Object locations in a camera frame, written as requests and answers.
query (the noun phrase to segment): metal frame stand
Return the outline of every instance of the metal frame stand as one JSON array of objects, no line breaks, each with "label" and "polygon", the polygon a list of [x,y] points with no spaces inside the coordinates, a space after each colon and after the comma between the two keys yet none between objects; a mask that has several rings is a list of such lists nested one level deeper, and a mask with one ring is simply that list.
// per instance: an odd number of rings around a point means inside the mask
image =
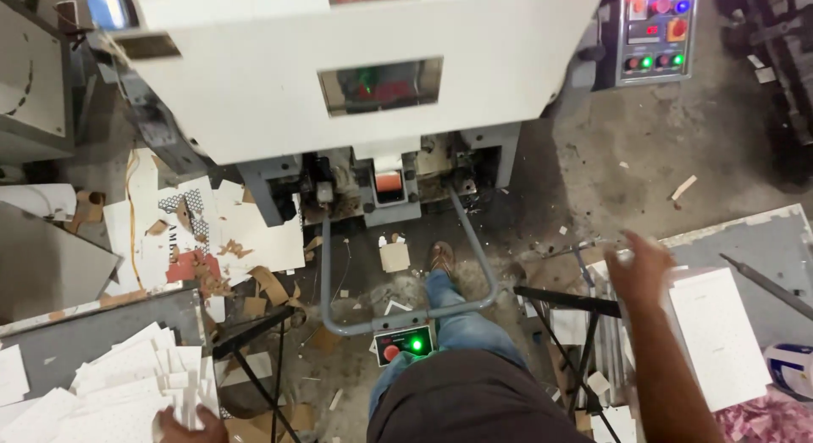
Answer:
[{"label": "metal frame stand", "polygon": [[[582,388],[584,389],[584,393],[587,394],[587,411],[591,415],[598,414],[602,418],[602,421],[604,421],[604,425],[607,427],[607,430],[610,431],[615,443],[621,443],[618,435],[615,434],[615,430],[612,428],[612,426],[610,426],[610,422],[607,421],[607,418],[604,416],[603,407],[601,402],[598,400],[598,396],[595,392],[593,392],[593,389],[591,389],[590,386],[584,382],[584,374],[587,372],[587,365],[589,364],[590,355],[593,354],[593,342],[596,335],[596,327],[598,326],[598,317],[601,315],[609,316],[611,318],[621,318],[621,308],[618,303],[601,298],[574,296],[563,292],[551,292],[542,289],[526,288],[524,286],[515,287],[514,293],[518,296],[524,296],[530,299],[531,305],[534,306],[534,310],[536,310],[536,314],[539,316],[539,320],[542,321],[543,326],[545,326],[545,330],[550,333],[550,338],[553,339],[556,347],[559,349],[559,353],[561,353],[562,358],[564,358],[565,365],[575,375],[575,388],[570,394],[570,403],[567,407],[567,416],[570,419],[575,420],[575,402],[579,395],[579,388]],[[573,365],[573,362],[571,362],[570,357],[567,356],[567,352],[564,350],[564,347],[561,343],[559,343],[559,339],[556,338],[556,334],[554,334],[548,320],[545,318],[545,314],[542,312],[542,306],[539,304],[539,301],[566,306],[569,308],[574,308],[575,310],[584,310],[590,313],[587,339],[584,341],[584,349],[581,352],[578,368]]]},{"label": "metal frame stand", "polygon": [[[277,307],[274,309],[274,313],[271,316],[268,316],[259,323],[247,328],[243,332],[230,336],[227,340],[220,341],[212,349],[211,355],[212,358],[217,361],[228,356],[229,354],[233,354],[234,358],[237,359],[238,363],[240,364],[240,367],[243,369],[246,375],[248,375],[251,384],[254,385],[259,394],[263,396],[265,401],[268,402],[268,405],[274,412],[274,418],[271,421],[271,440],[274,440],[277,437],[277,418],[279,418],[279,421],[282,423],[282,427],[285,427],[285,430],[290,434],[294,443],[301,443],[299,437],[297,437],[297,433],[293,430],[291,424],[288,422],[288,419],[285,418],[277,405],[277,400],[279,399],[279,382],[282,378],[282,345],[285,339],[285,330],[283,330],[284,327],[282,327],[281,324],[283,324],[285,320],[291,316],[293,316],[292,307],[288,305]],[[246,358],[243,357],[242,353],[240,352],[240,348],[246,346],[253,339],[268,332],[277,325],[280,325],[279,350],[277,351],[277,384],[274,388],[274,395],[271,396],[271,394],[265,390],[263,385],[259,382],[257,375],[255,375],[251,370],[251,366],[246,361]]]}]

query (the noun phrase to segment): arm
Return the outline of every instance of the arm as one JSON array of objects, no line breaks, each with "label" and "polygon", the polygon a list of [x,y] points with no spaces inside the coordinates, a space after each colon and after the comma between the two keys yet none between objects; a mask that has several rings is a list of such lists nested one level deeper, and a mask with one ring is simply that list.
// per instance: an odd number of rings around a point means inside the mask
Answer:
[{"label": "arm", "polygon": [[723,443],[711,412],[661,309],[666,272],[675,265],[669,252],[625,232],[635,258],[619,263],[605,255],[615,292],[624,300],[633,326],[638,400],[650,443]]}]

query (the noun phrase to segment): red button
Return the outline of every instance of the red button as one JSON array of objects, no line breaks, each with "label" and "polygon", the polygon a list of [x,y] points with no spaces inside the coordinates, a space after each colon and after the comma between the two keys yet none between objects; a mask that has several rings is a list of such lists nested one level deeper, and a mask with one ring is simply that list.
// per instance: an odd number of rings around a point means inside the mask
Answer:
[{"label": "red button", "polygon": [[398,349],[398,346],[391,344],[384,348],[384,358],[387,359],[387,362],[392,362],[395,356],[401,352],[401,349]]},{"label": "red button", "polygon": [[655,3],[652,4],[652,8],[655,10],[655,12],[664,14],[665,12],[669,12],[669,10],[672,9],[672,1],[657,0]]},{"label": "red button", "polygon": [[672,34],[675,36],[683,36],[686,34],[686,29],[688,29],[689,23],[686,22],[686,19],[678,19],[675,22],[675,25],[672,27]]}]

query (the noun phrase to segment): concrete floor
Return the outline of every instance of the concrete floor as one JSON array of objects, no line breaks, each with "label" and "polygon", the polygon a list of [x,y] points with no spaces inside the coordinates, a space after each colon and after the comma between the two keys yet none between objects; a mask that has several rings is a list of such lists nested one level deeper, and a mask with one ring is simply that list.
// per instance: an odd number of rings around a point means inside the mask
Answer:
[{"label": "concrete floor", "polygon": [[[137,132],[115,89],[100,89],[93,108],[86,141],[75,158],[62,162],[64,176],[117,201],[123,199],[127,150]],[[541,382],[554,382],[549,358],[531,342],[528,334],[537,327],[520,313],[510,291],[522,279],[522,261],[581,240],[615,241],[621,228],[662,238],[791,203],[811,208],[813,196],[786,195],[770,183],[766,111],[767,99],[750,64],[724,53],[716,11],[711,0],[702,0],[692,79],[599,92],[573,116],[524,124],[508,193],[498,191],[491,208],[470,219],[500,279],[497,303],[484,314],[509,332]],[[621,161],[629,168],[620,166]],[[692,174],[697,182],[680,198],[678,210],[668,197]],[[562,226],[568,229],[565,235],[559,233]],[[413,268],[424,268],[432,241],[446,240],[459,254],[457,277],[464,295],[477,298],[487,292],[452,212],[383,228],[350,229],[335,232],[333,238],[332,288],[346,273],[341,288],[351,291],[351,298],[333,304],[337,319],[350,323],[370,318],[390,297],[424,304],[421,284],[411,274],[381,271],[377,238],[396,231],[407,238]],[[103,229],[83,233],[99,244],[106,242]],[[343,244],[342,236],[350,243]],[[297,273],[300,284],[306,283],[301,286],[304,302],[318,302],[318,297],[311,299],[316,266],[310,262]],[[357,302],[362,309],[351,310]],[[327,356],[308,345],[300,348],[319,324],[315,310],[308,313],[306,324],[286,336],[285,390],[295,401],[315,407],[319,423],[312,437],[363,441],[368,395],[380,372],[368,352],[371,338],[343,339]],[[277,336],[267,342],[276,344]],[[330,412],[339,388],[343,396]]]}]

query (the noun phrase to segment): metal guard bar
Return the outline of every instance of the metal guard bar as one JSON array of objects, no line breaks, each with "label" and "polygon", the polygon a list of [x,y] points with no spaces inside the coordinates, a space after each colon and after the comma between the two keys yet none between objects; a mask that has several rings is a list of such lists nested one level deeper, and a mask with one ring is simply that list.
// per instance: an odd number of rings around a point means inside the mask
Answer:
[{"label": "metal guard bar", "polygon": [[469,311],[479,311],[488,307],[497,298],[498,282],[491,271],[488,260],[485,258],[485,252],[480,246],[480,240],[477,240],[477,235],[474,233],[472,224],[468,221],[466,212],[463,211],[460,198],[457,192],[449,184],[446,186],[449,196],[452,198],[454,210],[457,211],[458,218],[463,230],[466,231],[468,242],[472,245],[474,255],[477,261],[480,262],[480,267],[485,274],[485,280],[489,284],[489,294],[482,300],[476,302],[460,303],[453,306],[443,306],[441,308],[433,308],[431,310],[412,310],[407,313],[391,314],[390,316],[383,316],[374,318],[367,323],[353,324],[350,326],[340,326],[333,322],[330,313],[331,302],[331,286],[330,286],[330,219],[325,216],[322,221],[322,286],[321,286],[321,302],[320,312],[322,314],[322,322],[325,327],[337,335],[349,336],[360,335],[363,333],[378,332],[383,330],[397,330],[403,327],[409,327],[414,324],[419,324],[428,319],[442,318],[444,316],[451,316],[453,314],[468,313]]}]

